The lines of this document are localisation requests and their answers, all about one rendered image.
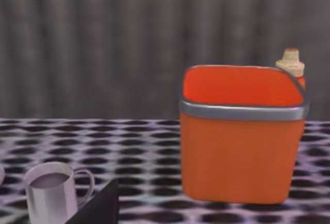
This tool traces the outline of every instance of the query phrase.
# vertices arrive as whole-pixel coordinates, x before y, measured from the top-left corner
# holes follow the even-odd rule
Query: orange basket
[[[309,110],[294,77],[276,68],[195,66],[179,108],[186,195],[259,204],[287,198]]]

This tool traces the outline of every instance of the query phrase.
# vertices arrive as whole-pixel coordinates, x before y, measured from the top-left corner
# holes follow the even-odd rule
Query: gray curtain
[[[0,0],[0,116],[176,118],[186,67],[296,46],[330,120],[329,42],[329,0]]]

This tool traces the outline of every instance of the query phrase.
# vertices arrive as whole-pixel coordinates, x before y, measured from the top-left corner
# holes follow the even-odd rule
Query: dark triangular object
[[[117,224],[118,214],[118,182],[112,180],[65,224]]]

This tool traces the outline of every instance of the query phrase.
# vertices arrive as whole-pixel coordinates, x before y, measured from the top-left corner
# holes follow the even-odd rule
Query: container rim
[[[245,67],[271,69],[285,73],[297,87],[302,95],[303,102],[300,105],[288,107],[242,106],[242,105],[218,105],[202,104],[187,100],[184,97],[184,77],[186,73],[196,67]],[[196,65],[185,70],[180,86],[179,110],[182,113],[199,118],[225,119],[225,120],[251,120],[251,121],[295,121],[305,119],[309,112],[310,100],[305,89],[291,74],[280,68],[261,66],[235,66],[235,65]]]

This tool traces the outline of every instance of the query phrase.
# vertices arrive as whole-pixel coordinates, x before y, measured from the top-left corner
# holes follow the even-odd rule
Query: patterned tablecloth
[[[330,223],[329,134],[330,122],[306,124],[285,203],[228,204],[182,194],[177,121],[0,119],[0,224],[28,223],[22,177],[48,161],[88,167],[96,191],[118,178],[121,223]],[[76,184],[84,194],[88,178]]]

